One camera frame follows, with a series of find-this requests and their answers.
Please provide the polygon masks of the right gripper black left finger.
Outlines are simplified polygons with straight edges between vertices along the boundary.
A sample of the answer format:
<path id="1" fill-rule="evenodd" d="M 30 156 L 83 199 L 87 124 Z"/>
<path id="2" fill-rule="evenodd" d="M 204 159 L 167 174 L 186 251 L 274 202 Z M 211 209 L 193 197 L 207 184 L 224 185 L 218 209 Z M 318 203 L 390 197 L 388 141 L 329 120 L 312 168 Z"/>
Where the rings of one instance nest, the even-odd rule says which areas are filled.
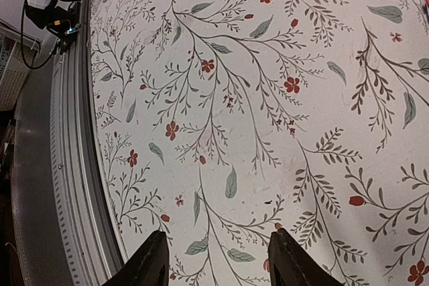
<path id="1" fill-rule="evenodd" d="M 124 266 L 107 281 L 107 286 L 168 285 L 168 241 L 155 230 Z"/>

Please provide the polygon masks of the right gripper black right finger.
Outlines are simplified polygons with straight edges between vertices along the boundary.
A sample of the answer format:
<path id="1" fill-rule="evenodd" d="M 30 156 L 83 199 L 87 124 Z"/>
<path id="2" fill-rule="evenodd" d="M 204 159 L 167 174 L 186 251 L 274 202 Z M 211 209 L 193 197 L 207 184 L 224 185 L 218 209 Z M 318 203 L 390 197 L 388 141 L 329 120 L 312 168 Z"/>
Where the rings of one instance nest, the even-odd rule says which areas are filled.
<path id="1" fill-rule="evenodd" d="M 271 233 L 269 274 L 273 286 L 341 286 L 281 228 Z"/>

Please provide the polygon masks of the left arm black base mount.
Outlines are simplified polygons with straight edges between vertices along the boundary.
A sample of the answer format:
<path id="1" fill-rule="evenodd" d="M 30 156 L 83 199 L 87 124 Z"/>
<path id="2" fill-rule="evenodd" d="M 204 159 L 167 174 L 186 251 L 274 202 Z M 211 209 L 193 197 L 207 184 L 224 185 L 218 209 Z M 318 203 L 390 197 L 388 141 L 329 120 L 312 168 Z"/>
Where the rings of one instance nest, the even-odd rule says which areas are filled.
<path id="1" fill-rule="evenodd" d="M 81 28 L 78 22 L 82 0 L 50 0 L 43 8 L 36 8 L 25 0 L 23 10 L 27 18 L 39 29 L 56 36 L 60 54 L 67 52 Z"/>

